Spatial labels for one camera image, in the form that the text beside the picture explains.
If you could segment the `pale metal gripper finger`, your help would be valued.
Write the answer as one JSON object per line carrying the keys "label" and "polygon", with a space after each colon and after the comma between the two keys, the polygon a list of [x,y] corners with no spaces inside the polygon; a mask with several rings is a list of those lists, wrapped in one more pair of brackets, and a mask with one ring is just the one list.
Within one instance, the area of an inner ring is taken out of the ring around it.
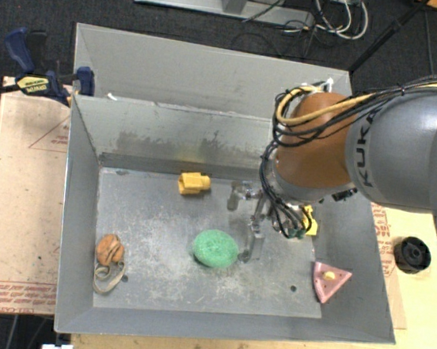
{"label": "pale metal gripper finger", "polygon": [[262,253],[265,233],[263,231],[264,217],[254,217],[249,223],[245,248],[240,252],[238,260],[247,264],[251,260],[259,260]]}
{"label": "pale metal gripper finger", "polygon": [[242,180],[234,180],[231,184],[231,189],[226,203],[228,211],[236,211],[240,201],[259,199],[262,192],[260,189],[254,189],[252,182]]}

